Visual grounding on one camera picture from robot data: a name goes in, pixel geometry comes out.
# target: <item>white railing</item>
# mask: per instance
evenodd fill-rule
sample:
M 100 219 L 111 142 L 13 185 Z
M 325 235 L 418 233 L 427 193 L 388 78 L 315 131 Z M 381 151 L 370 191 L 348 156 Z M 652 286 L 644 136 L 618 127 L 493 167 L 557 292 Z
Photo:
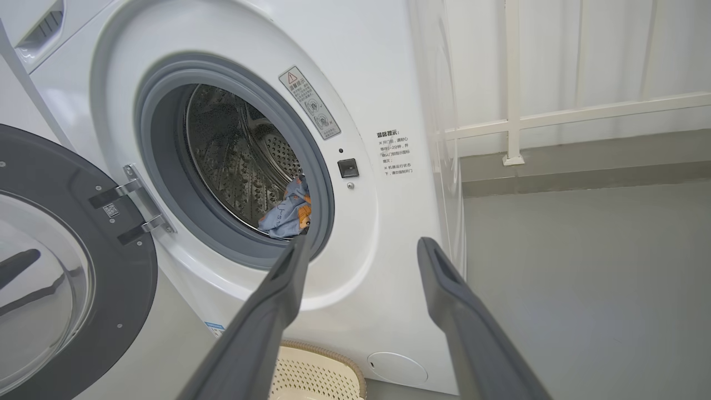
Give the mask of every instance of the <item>white railing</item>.
M 588 120 L 598 120 L 602 118 L 621 117 L 624 115 L 644 114 L 647 112 L 658 112 L 666 110 L 678 110 L 682 108 L 702 107 L 711 105 L 711 93 L 697 92 L 684 93 L 663 98 L 650 98 L 649 88 L 651 86 L 652 62 L 656 51 L 656 27 L 663 19 L 659 11 L 659 1 L 652 0 L 651 20 L 649 22 L 649 32 L 647 35 L 646 52 L 641 73 L 641 88 L 638 100 L 628 102 L 616 102 L 592 107 L 581 107 L 582 95 L 584 93 L 584 58 L 587 49 L 588 35 L 588 7 L 589 1 L 580 0 L 580 23 L 578 31 L 578 54 L 574 108 L 555 112 L 547 112 L 536 115 L 520 115 L 520 49 L 519 49 L 519 18 L 518 0 L 506 0 L 506 92 L 507 92 L 507 116 L 506 120 L 486 122 L 483 124 L 458 127 L 447 131 L 448 140 L 458 140 L 466 137 L 491 135 L 499 132 L 508 134 L 508 151 L 503 158 L 504 165 L 523 164 L 524 160 L 520 153 L 521 130 L 544 127 L 550 125 L 566 124 L 570 122 L 580 122 Z

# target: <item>printed instructions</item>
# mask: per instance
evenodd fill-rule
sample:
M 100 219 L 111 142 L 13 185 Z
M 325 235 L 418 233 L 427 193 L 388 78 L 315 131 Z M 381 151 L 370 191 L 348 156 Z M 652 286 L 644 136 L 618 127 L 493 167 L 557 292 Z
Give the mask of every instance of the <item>printed instructions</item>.
M 412 173 L 412 155 L 407 136 L 398 130 L 378 132 L 378 146 L 383 171 L 387 177 Z
M 279 76 L 279 80 L 289 89 L 301 108 L 311 117 L 316 128 L 319 130 L 324 140 L 341 133 L 336 121 L 331 116 L 326 105 L 311 87 L 311 84 L 304 78 L 297 67 L 291 67 L 287 72 Z

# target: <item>door hinge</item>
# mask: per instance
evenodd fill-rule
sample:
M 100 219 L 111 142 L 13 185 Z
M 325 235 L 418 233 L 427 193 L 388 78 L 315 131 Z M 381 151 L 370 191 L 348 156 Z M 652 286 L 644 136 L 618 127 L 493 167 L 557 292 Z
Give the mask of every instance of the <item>door hinge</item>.
M 102 193 L 99 193 L 89 199 L 89 204 L 91 204 L 95 209 L 98 209 L 113 203 L 123 196 L 128 196 L 130 193 L 136 194 L 132 200 L 139 207 L 139 210 L 142 206 L 144 210 L 141 210 L 141 213 L 144 215 L 147 222 L 131 228 L 125 233 L 119 235 L 118 239 L 121 244 L 126 245 L 131 243 L 144 233 L 150 233 L 158 228 L 162 228 L 169 233 L 174 233 L 176 230 L 173 227 L 173 224 L 170 223 L 168 216 L 163 212 L 156 202 L 156 199 L 146 188 L 144 180 L 141 178 L 136 166 L 134 164 L 125 165 L 124 174 L 126 174 L 126 178 L 129 179 L 127 184 L 103 191 Z

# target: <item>blue sticker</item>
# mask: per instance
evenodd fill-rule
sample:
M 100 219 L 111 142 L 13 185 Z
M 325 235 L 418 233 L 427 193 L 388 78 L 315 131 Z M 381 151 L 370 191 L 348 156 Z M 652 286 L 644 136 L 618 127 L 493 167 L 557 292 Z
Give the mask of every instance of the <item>blue sticker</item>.
M 222 336 L 222 332 L 225 331 L 225 327 L 223 327 L 220 324 L 213 324 L 212 322 L 206 322 L 205 325 L 208 326 L 208 329 L 215 335 L 215 337 L 220 337 Z

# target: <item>open door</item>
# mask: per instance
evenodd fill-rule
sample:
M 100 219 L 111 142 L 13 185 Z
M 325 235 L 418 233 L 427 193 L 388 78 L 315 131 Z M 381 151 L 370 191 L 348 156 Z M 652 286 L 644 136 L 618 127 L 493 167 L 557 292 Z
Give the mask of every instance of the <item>open door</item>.
M 0 125 L 0 396 L 71 399 L 131 346 L 157 280 L 126 192 L 60 145 Z

